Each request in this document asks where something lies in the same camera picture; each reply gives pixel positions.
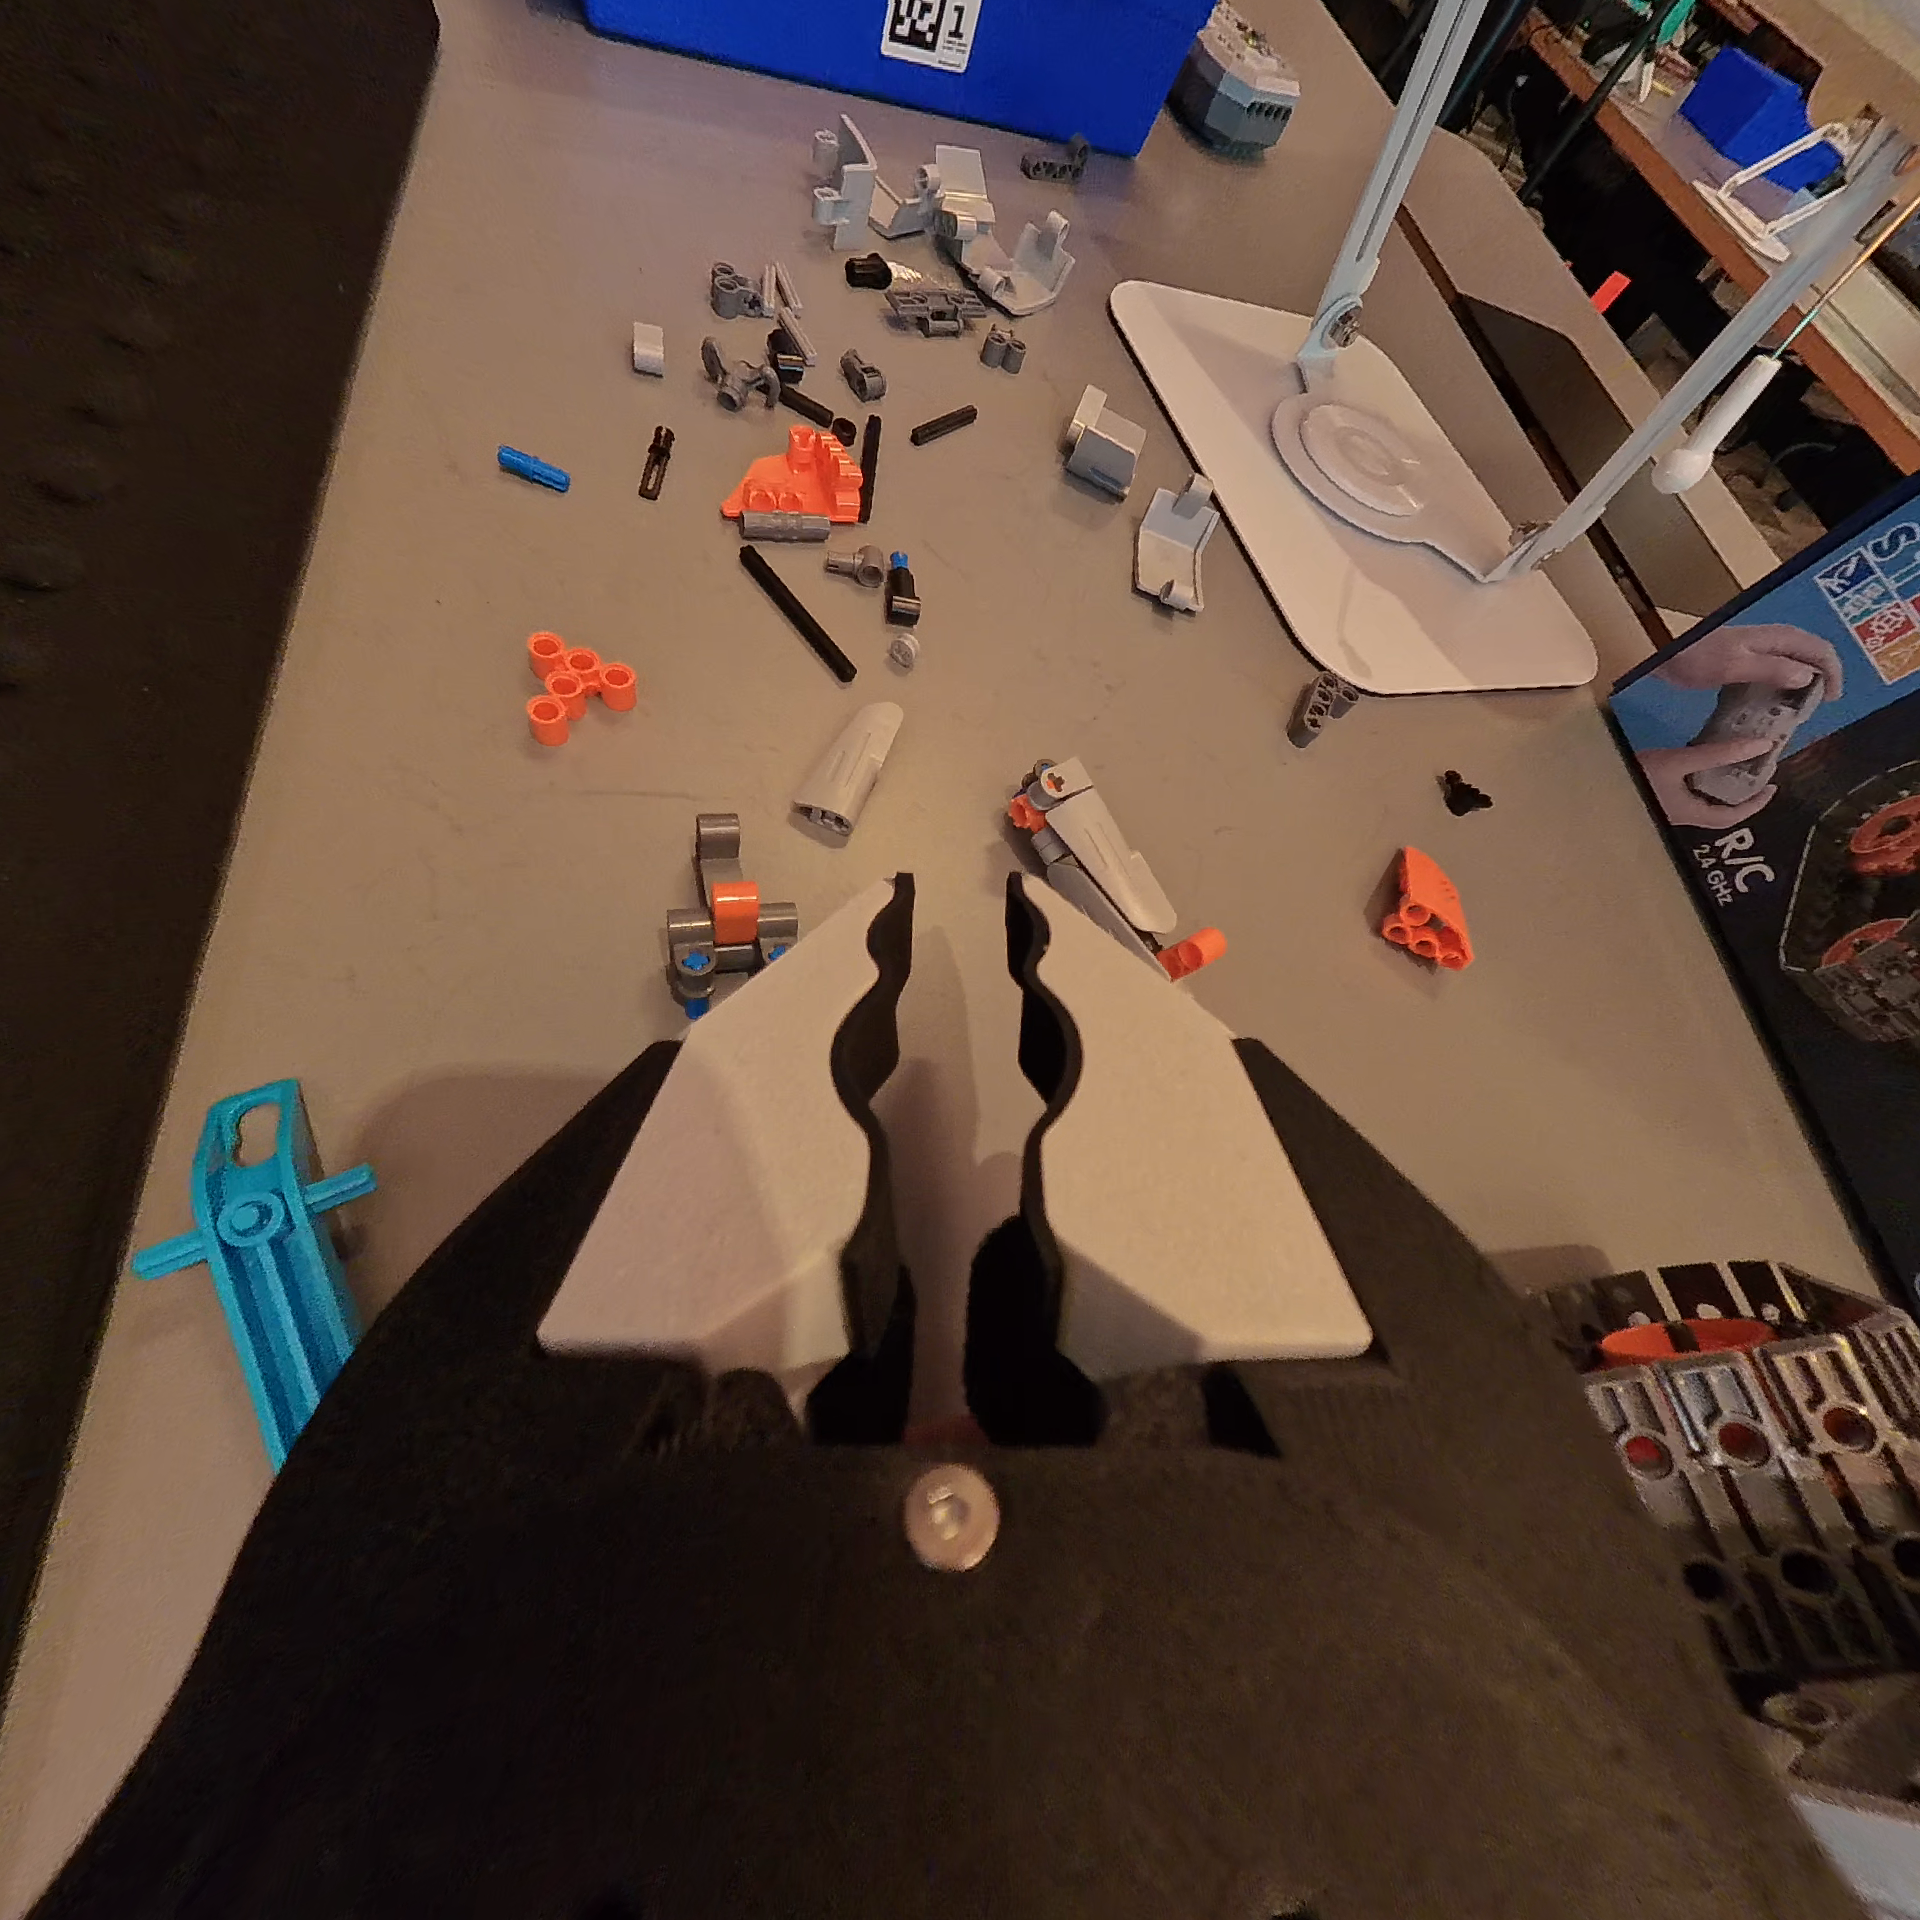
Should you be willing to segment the grey angled panel piece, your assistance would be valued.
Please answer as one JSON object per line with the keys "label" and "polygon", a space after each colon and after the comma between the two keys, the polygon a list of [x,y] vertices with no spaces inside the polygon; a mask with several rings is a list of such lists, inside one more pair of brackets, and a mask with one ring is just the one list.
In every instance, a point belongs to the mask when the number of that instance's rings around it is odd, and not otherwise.
{"label": "grey angled panel piece", "polygon": [[817,129],[812,142],[817,183],[812,191],[812,221],[820,226],[834,254],[854,254],[873,237],[873,202],[878,162],[870,142],[853,116],[841,115],[834,129]]}

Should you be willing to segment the grey electronic module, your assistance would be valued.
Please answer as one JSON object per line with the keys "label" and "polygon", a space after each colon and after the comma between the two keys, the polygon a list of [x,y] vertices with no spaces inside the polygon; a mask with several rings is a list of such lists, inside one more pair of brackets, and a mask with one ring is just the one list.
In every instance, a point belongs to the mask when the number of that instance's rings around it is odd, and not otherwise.
{"label": "grey electronic module", "polygon": [[1269,37],[1216,3],[1168,91],[1166,109],[1213,153],[1258,159],[1300,107],[1300,83]]}

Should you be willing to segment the orange connector with blue pins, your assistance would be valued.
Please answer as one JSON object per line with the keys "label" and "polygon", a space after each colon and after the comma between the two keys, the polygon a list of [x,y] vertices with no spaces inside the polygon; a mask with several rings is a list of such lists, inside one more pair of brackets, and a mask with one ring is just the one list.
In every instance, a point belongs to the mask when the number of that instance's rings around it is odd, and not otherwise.
{"label": "orange connector with blue pins", "polygon": [[765,900],[746,881],[719,881],[709,892],[711,949],[718,973],[753,973],[799,937],[793,902]]}

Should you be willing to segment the tracked toy robot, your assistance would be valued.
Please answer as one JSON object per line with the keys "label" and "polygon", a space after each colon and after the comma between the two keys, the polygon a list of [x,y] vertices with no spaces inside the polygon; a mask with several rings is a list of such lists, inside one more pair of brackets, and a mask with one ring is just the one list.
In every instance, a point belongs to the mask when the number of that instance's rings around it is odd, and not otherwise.
{"label": "tracked toy robot", "polygon": [[1790,1774],[1914,1817],[1914,1319],[1765,1259],[1534,1302]]}

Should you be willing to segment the blue toy cardboard box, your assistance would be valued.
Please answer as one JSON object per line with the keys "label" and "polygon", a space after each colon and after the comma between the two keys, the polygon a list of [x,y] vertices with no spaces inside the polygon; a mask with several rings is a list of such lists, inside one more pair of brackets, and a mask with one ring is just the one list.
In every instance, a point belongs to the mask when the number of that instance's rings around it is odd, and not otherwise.
{"label": "blue toy cardboard box", "polygon": [[1626,671],[1608,718],[1894,1299],[1918,1283],[1918,479]]}

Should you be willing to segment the orange t-shaped beam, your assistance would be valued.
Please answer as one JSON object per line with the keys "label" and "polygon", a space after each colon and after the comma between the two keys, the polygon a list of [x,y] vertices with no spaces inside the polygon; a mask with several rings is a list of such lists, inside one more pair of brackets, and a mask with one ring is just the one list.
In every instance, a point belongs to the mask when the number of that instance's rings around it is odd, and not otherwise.
{"label": "orange t-shaped beam", "polygon": [[535,746],[561,747],[574,724],[590,707],[629,713],[638,702],[638,679],[630,666],[598,655],[590,646],[572,645],[553,630],[535,630],[524,643],[525,663],[536,692],[524,707],[525,726]]}

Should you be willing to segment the small blue storage bin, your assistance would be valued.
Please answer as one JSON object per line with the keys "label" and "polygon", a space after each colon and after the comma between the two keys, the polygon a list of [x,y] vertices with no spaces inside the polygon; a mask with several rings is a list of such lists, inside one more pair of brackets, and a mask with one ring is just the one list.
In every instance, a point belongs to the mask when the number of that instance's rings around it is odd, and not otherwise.
{"label": "small blue storage bin", "polygon": [[1809,133],[1808,97],[1784,74],[1724,45],[1701,69],[1678,116],[1709,148],[1738,167],[1759,162]]}

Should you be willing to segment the orange wedge piece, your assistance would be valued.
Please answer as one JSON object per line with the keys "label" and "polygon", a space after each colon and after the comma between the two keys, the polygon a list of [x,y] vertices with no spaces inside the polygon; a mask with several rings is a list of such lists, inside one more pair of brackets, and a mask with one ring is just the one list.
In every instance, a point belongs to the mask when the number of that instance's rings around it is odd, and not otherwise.
{"label": "orange wedge piece", "polygon": [[862,486],[862,467],[834,431],[793,422],[783,451],[758,457],[719,514],[738,521],[746,513],[785,513],[854,524],[862,521]]}
{"label": "orange wedge piece", "polygon": [[1402,846],[1365,906],[1367,929],[1428,972],[1458,973],[1474,963],[1464,902],[1436,858]]}

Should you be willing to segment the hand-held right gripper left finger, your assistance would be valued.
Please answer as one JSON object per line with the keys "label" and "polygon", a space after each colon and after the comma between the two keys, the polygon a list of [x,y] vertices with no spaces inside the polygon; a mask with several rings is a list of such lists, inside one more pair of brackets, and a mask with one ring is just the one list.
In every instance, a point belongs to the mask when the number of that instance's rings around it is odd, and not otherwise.
{"label": "hand-held right gripper left finger", "polygon": [[873,1101],[900,1060],[913,908],[912,874],[873,882],[687,1030],[543,1313],[545,1351],[906,1404],[919,1302]]}

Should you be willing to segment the blue plastic tool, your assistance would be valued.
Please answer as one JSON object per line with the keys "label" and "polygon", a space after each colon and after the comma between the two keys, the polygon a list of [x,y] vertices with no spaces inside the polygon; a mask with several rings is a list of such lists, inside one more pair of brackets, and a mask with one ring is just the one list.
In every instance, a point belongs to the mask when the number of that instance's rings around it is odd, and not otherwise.
{"label": "blue plastic tool", "polygon": [[129,1270],[210,1274],[279,1473],[362,1333],[332,1215],[377,1175],[369,1163],[322,1171],[301,1086],[282,1076],[207,1108],[186,1189],[194,1227],[132,1255]]}

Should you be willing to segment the blue plastic bin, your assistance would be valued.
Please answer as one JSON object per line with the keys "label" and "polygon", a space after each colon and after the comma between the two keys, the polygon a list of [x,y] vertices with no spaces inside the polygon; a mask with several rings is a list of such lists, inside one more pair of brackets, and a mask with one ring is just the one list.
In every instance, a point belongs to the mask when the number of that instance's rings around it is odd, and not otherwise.
{"label": "blue plastic bin", "polygon": [[1210,3],[582,3],[600,35],[1135,156]]}

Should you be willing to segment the black axle pin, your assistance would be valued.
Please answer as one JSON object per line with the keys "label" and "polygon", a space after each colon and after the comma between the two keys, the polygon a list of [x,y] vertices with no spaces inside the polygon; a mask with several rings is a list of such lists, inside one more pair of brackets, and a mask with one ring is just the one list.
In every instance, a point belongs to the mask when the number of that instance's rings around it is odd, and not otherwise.
{"label": "black axle pin", "polygon": [[841,686],[853,683],[857,679],[857,666],[828,633],[823,622],[805,607],[785,580],[778,578],[772,562],[768,562],[753,543],[742,543],[738,549],[738,562],[785,627],[799,635],[806,649],[832,671],[832,676]]}

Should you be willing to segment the grey block piece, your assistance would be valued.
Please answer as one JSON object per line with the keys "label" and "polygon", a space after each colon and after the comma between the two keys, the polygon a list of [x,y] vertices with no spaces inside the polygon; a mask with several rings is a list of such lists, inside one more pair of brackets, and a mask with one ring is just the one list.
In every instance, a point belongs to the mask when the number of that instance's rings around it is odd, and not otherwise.
{"label": "grey block piece", "polygon": [[897,197],[886,183],[874,181],[870,191],[869,226],[889,239],[916,233],[965,250],[977,237],[992,236],[996,221],[988,197],[988,181],[981,151],[936,145],[933,159],[919,167],[906,194]]}
{"label": "grey block piece", "polygon": [[1106,498],[1127,498],[1145,451],[1145,428],[1111,407],[1094,385],[1081,391],[1063,431],[1065,473]]}

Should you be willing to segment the white book stand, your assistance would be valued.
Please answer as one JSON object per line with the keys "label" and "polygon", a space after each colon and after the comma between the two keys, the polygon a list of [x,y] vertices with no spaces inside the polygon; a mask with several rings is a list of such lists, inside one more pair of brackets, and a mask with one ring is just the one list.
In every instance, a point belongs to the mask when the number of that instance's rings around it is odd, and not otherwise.
{"label": "white book stand", "polygon": [[1551,518],[1506,521],[1394,361],[1359,335],[1384,233],[1458,78],[1484,5],[1438,5],[1311,316],[1129,278],[1111,317],[1210,482],[1213,503],[1310,660],[1381,694],[1574,687],[1597,655],[1544,564],[1650,461],[1687,490],[1727,405],[1680,422],[1849,247],[1914,158],[1914,5],[1777,5],[1818,97],[1871,113],[1841,190],[1657,409]]}

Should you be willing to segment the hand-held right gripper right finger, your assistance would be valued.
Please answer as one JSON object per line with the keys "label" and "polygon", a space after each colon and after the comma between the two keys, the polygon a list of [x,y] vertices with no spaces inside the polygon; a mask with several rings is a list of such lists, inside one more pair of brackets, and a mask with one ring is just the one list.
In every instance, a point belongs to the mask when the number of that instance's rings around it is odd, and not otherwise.
{"label": "hand-held right gripper right finger", "polygon": [[1008,878],[1002,926],[1041,1103],[1020,1189],[1040,1354],[1092,1383],[1365,1354],[1368,1319],[1230,1028],[1040,881]]}

